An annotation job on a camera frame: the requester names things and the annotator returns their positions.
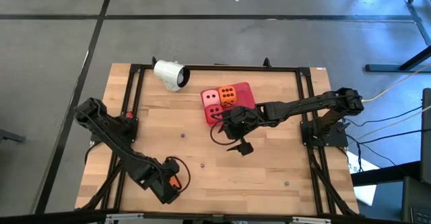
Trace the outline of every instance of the pink dice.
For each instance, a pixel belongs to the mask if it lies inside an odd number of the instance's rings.
[[[222,113],[223,112],[223,108],[221,105],[212,105],[212,106],[208,106],[205,108],[205,116],[207,119],[207,123],[208,124],[215,124],[217,123],[218,119],[222,118]],[[212,114],[217,114],[220,113],[219,115],[215,115],[215,119],[213,117],[211,117]]]
[[[218,95],[217,90],[210,89],[207,91],[204,91],[202,93],[202,99],[203,99],[203,107],[208,107],[212,105],[220,105],[220,97]]]

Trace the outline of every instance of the wooden table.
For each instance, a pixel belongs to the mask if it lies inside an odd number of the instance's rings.
[[[120,114],[129,68],[130,64],[112,65],[103,97],[112,116]],[[310,70],[314,93],[329,91],[326,69]],[[139,131],[132,148],[159,161],[169,155],[183,159],[191,171],[191,184],[172,204],[160,204],[152,191],[142,190],[127,176],[121,211],[316,214],[306,148],[300,136],[301,116],[293,116],[276,128],[261,127],[247,135],[246,140],[252,143],[255,151],[245,157],[237,151],[226,152],[229,147],[216,145],[209,138],[200,91],[243,81],[250,83],[256,102],[298,100],[295,73],[193,70],[186,87],[174,93],[165,89],[152,70],[145,71],[139,101]],[[130,108],[135,87],[132,87]],[[345,155],[336,148],[325,150],[331,182],[350,208],[358,212]],[[104,144],[89,154],[76,207],[85,205],[105,181],[110,156],[111,150]],[[183,166],[178,177],[186,183]],[[324,210],[328,211],[321,183],[320,188]],[[116,189],[114,183],[110,207]]]

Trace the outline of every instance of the gray floor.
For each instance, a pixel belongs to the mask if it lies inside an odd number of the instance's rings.
[[[0,13],[92,13],[103,0],[0,0]],[[415,1],[431,34],[431,2]],[[108,14],[303,14],[409,15],[403,0],[111,0]],[[79,75],[95,21],[0,21],[0,128],[27,136],[24,144],[0,144],[0,215],[31,211],[61,121]],[[152,56],[184,64],[326,67],[331,87],[354,87],[365,98],[405,74],[365,73],[368,63],[401,64],[425,48],[412,22],[312,22],[253,20],[105,21],[81,95],[102,97],[111,63],[150,63]],[[430,76],[416,75],[366,104],[356,122],[390,117],[421,104]],[[360,136],[383,126],[349,127]],[[420,128],[420,117],[370,139]],[[72,126],[47,211],[68,211],[75,203],[90,134]],[[420,135],[370,144],[395,163],[419,159]],[[367,149],[363,157],[390,163]],[[369,217],[399,218],[399,184],[381,185]]]

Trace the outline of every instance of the black desk leg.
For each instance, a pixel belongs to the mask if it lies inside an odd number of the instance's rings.
[[[16,141],[16,142],[23,142],[26,138],[25,137],[21,137],[17,134],[13,134],[10,133],[6,130],[1,130],[0,129],[0,141],[1,140],[12,140],[12,141]]]
[[[416,56],[409,59],[402,65],[365,65],[365,71],[367,72],[415,72],[421,69],[423,66],[418,66],[426,59],[431,57],[431,46],[425,48],[422,52],[419,52]],[[431,67],[424,69],[421,73],[431,73]]]
[[[409,176],[420,179],[420,161],[404,163],[398,166],[384,167],[379,170],[368,170],[361,173],[351,174],[353,186],[366,186],[385,182],[403,181]]]

